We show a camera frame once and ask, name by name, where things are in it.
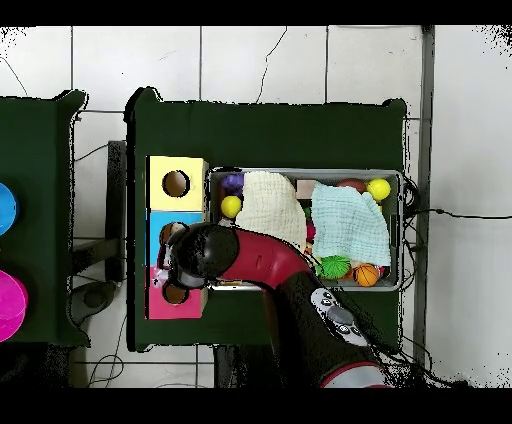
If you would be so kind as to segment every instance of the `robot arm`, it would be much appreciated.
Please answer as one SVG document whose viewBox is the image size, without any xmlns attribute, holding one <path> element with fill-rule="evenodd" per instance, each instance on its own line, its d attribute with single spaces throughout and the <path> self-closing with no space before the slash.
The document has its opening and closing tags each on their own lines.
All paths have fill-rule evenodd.
<svg viewBox="0 0 512 424">
<path fill-rule="evenodd" d="M 277 328 L 274 349 L 286 385 L 389 387 L 352 313 L 293 246 L 210 223 L 183 228 L 168 246 L 172 284 L 198 289 L 215 279 L 243 280 L 268 292 Z"/>
</svg>

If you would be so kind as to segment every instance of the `blue circle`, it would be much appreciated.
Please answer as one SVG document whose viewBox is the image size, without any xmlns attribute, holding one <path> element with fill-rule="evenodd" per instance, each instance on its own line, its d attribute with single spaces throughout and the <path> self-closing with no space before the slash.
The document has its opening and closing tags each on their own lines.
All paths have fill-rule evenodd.
<svg viewBox="0 0 512 424">
<path fill-rule="evenodd" d="M 5 185 L 0 183 L 0 236 L 3 236 L 16 220 L 16 198 Z"/>
</svg>

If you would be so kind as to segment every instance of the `shape sorter box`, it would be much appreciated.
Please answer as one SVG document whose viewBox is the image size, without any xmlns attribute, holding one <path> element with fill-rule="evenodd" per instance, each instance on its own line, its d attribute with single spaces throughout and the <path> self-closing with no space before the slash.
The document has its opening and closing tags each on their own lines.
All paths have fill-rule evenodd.
<svg viewBox="0 0 512 424">
<path fill-rule="evenodd" d="M 153 284 L 158 269 L 157 258 L 160 251 L 160 232 L 162 228 L 174 222 L 186 225 L 208 220 L 205 202 L 205 176 L 208 164 L 200 158 L 149 156 L 147 158 L 146 176 L 148 178 L 149 197 L 146 220 L 149 226 L 144 240 L 144 265 L 148 319 L 191 319 L 200 318 L 206 304 L 208 289 L 191 290 L 187 300 L 180 305 L 168 303 L 162 287 Z M 174 182 L 168 182 L 172 175 Z"/>
<path fill-rule="evenodd" d="M 205 210 L 205 176 L 208 164 L 201 158 L 149 156 L 149 207 L 151 210 L 203 212 Z M 173 197 L 164 188 L 166 176 L 181 174 L 186 192 Z"/>
</svg>

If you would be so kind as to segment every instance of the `blue block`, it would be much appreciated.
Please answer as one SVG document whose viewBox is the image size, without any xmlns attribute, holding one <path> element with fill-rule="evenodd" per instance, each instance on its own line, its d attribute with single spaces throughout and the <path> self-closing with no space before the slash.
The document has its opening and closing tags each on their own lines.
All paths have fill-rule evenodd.
<svg viewBox="0 0 512 424">
<path fill-rule="evenodd" d="M 149 214 L 149 264 L 151 266 L 156 265 L 158 251 L 160 250 L 160 231 L 171 222 L 182 222 L 187 225 L 195 224 L 196 222 L 203 222 L 203 214 L 201 212 L 151 211 Z M 146 261 L 146 240 L 144 239 L 144 265 L 147 265 Z"/>
</svg>

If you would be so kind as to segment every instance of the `dark green table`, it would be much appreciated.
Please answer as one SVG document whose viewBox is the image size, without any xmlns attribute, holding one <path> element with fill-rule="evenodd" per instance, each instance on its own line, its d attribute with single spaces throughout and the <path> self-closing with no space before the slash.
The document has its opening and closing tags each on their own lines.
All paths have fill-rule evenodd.
<svg viewBox="0 0 512 424">
<path fill-rule="evenodd" d="M 382 106 L 330 103 L 228 105 L 161 102 L 139 89 L 126 106 L 128 123 L 128 345 L 265 344 L 270 342 L 260 292 L 216 291 L 199 320 L 144 318 L 145 158 L 204 158 L 211 167 L 403 170 L 403 100 Z M 398 346 L 399 291 L 348 292 L 348 306 L 371 336 Z"/>
<path fill-rule="evenodd" d="M 52 100 L 0 97 L 0 181 L 18 198 L 20 216 L 0 237 L 0 269 L 26 286 L 25 321 L 11 342 L 87 345 L 67 313 L 71 283 L 73 115 L 86 96 Z"/>
</svg>

